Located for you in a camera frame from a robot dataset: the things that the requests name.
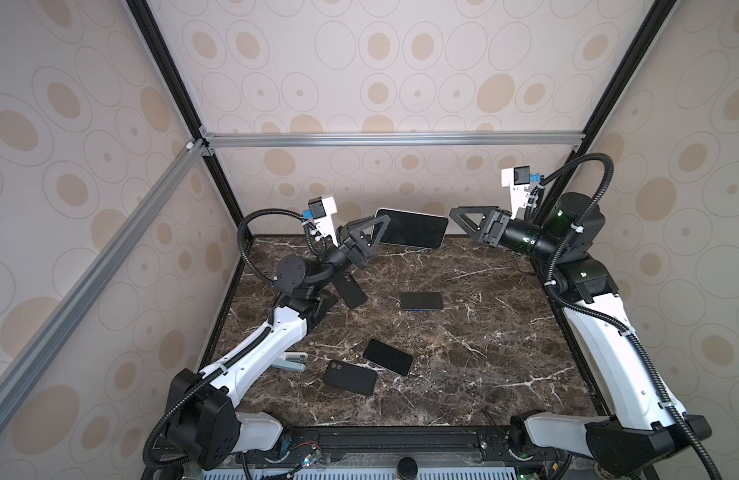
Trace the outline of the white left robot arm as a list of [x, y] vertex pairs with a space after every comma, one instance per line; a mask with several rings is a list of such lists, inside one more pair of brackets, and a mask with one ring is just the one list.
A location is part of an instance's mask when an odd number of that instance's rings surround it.
[[377, 254], [391, 218], [367, 217], [334, 229], [330, 214], [319, 206], [301, 214], [279, 213], [303, 222], [306, 236], [323, 240], [321, 252], [315, 258], [287, 255], [274, 276], [267, 277], [250, 260], [246, 227], [239, 227], [244, 264], [274, 288], [275, 298], [251, 336], [199, 372], [183, 369], [173, 378], [165, 412], [144, 442], [147, 468], [194, 462], [211, 470], [232, 454], [277, 450], [282, 423], [265, 413], [238, 412], [243, 396], [291, 346], [313, 332], [335, 304], [344, 302], [354, 309], [366, 302], [351, 270], [365, 267]]

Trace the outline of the silver-edged black phone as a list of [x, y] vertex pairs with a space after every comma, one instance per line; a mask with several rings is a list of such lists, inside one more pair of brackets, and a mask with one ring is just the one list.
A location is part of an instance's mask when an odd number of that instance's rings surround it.
[[377, 217], [383, 215], [391, 220], [381, 236], [383, 244], [439, 249], [449, 226], [446, 217], [433, 214], [387, 208], [377, 210]]

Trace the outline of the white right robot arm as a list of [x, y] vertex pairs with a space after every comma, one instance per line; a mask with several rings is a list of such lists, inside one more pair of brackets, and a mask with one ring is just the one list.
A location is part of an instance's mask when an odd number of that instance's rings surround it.
[[549, 183], [585, 162], [599, 162], [603, 177], [591, 196], [571, 192], [559, 198], [555, 214], [543, 224], [519, 219], [493, 206], [451, 209], [451, 219], [478, 244], [502, 247], [535, 260], [543, 289], [565, 318], [585, 354], [597, 368], [611, 415], [581, 417], [531, 410], [511, 417], [507, 448], [529, 460], [543, 448], [595, 460], [614, 476], [639, 478], [649, 466], [691, 448], [711, 479], [721, 472], [703, 446], [713, 432], [701, 415], [691, 415], [673, 395], [631, 325], [619, 288], [609, 270], [588, 253], [603, 226], [599, 200], [609, 189], [615, 164], [603, 153], [589, 153], [523, 191], [521, 207], [533, 210]]

